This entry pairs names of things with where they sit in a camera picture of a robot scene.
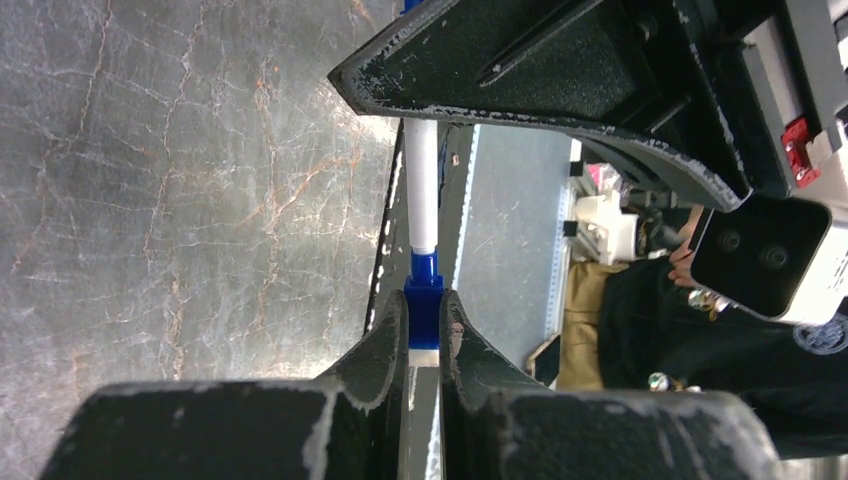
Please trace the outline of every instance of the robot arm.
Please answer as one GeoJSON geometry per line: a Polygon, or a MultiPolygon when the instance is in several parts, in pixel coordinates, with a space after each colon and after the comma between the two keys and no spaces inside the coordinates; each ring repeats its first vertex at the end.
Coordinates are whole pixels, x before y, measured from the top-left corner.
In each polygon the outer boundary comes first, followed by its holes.
{"type": "Polygon", "coordinates": [[[707,207],[699,284],[764,319],[824,323],[848,293],[846,11],[844,0],[431,0],[329,78],[362,114],[563,131],[639,188],[707,207]],[[752,218],[760,228],[735,230],[744,248],[709,243],[718,225],[752,218]],[[756,289],[701,268],[731,256],[756,289]],[[764,295],[780,300],[759,305],[764,295]]]}

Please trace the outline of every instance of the gray marble countertop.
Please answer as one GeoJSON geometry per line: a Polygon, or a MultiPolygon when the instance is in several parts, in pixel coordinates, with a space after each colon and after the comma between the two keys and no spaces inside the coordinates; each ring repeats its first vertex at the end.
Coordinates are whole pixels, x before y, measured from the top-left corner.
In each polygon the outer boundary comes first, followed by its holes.
{"type": "Polygon", "coordinates": [[[396,123],[326,73],[387,0],[0,2],[0,478],[106,383],[360,336],[396,123]]]}

